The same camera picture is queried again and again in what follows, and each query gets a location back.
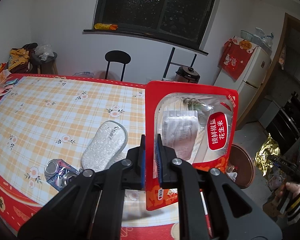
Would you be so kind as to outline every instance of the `refrigerator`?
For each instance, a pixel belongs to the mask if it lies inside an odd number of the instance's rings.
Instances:
[[[214,85],[237,90],[239,94],[238,119],[263,83],[270,63],[270,56],[257,46],[237,80],[234,80],[224,69],[221,69]]]

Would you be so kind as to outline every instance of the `striped sleeve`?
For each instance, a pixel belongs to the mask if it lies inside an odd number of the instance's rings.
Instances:
[[[288,225],[296,223],[300,218],[300,194],[292,199],[287,209]]]

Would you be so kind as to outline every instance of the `plastic window packaging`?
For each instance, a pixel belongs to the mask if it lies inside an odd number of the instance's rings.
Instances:
[[[157,105],[154,130],[177,157],[191,164],[203,163],[226,154],[232,118],[233,106],[226,96],[172,93]],[[153,177],[157,177],[156,168]]]

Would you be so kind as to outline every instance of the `checkered tablecloth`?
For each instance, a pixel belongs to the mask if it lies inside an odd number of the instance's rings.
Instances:
[[[0,101],[0,175],[45,205],[57,191],[44,167],[60,158],[79,169],[99,126],[115,120],[129,135],[124,153],[145,133],[144,89],[115,84],[23,77]]]

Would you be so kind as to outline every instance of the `gold foil bag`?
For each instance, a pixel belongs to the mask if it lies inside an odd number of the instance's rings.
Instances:
[[[273,167],[273,163],[267,159],[268,155],[280,155],[278,143],[271,137],[270,133],[267,140],[261,146],[260,150],[256,153],[254,165],[262,171],[265,176],[267,170]]]

